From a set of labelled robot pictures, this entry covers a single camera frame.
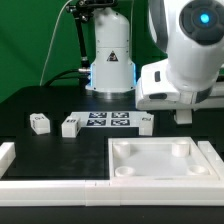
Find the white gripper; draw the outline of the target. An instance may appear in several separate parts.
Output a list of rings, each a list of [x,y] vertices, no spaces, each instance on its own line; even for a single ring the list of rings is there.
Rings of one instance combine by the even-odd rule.
[[[224,82],[217,82],[204,101],[182,103],[180,92],[167,80],[167,64],[168,60],[165,59],[142,67],[135,91],[135,106],[138,110],[224,108]]]

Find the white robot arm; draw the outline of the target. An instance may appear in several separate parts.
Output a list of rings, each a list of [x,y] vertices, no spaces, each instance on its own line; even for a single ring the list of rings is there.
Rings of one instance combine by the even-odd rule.
[[[167,58],[137,75],[129,22],[103,3],[94,10],[96,58],[86,89],[110,98],[135,92],[139,110],[224,108],[224,0],[148,0],[148,26]]]

